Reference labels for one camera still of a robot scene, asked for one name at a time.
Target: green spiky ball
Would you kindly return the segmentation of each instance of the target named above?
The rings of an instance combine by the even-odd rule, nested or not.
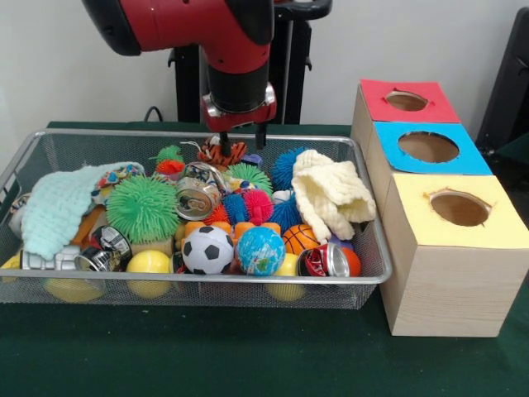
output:
[[[272,182],[270,182],[270,178],[254,165],[246,163],[230,165],[226,174],[234,178],[247,180],[254,184],[257,189],[264,190],[270,197],[272,196]]]
[[[173,186],[134,176],[110,194],[107,218],[132,244],[159,242],[173,236],[180,223],[175,205]]]
[[[176,161],[180,161],[183,163],[183,157],[182,157],[181,152],[182,150],[180,149],[180,146],[176,146],[176,145],[167,146],[164,149],[162,149],[156,157],[152,157],[152,158],[156,159],[156,165],[166,160],[176,160]]]

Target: yellow box top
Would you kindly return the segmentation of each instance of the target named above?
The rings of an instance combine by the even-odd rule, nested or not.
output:
[[[529,231],[495,176],[393,177],[419,245],[529,248]]]

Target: red can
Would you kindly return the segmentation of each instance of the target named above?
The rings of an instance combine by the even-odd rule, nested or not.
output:
[[[298,258],[298,275],[349,277],[349,264],[340,246],[332,242],[303,251]]]

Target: round hole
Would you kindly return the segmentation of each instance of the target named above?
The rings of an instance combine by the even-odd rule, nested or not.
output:
[[[427,99],[423,98],[421,95],[409,93],[407,91],[392,91],[392,93],[386,97],[386,100],[394,108],[405,112],[419,112],[428,104]]]
[[[435,132],[415,131],[401,136],[398,147],[414,159],[426,163],[446,163],[456,158],[460,150],[445,136]]]
[[[463,192],[439,193],[430,203],[436,213],[448,222],[466,227],[481,225],[488,219],[490,211],[490,207],[479,198]]]

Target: red box top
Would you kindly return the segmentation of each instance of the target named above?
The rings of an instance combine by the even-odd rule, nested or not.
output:
[[[461,122],[438,83],[362,79],[360,86],[374,122]]]

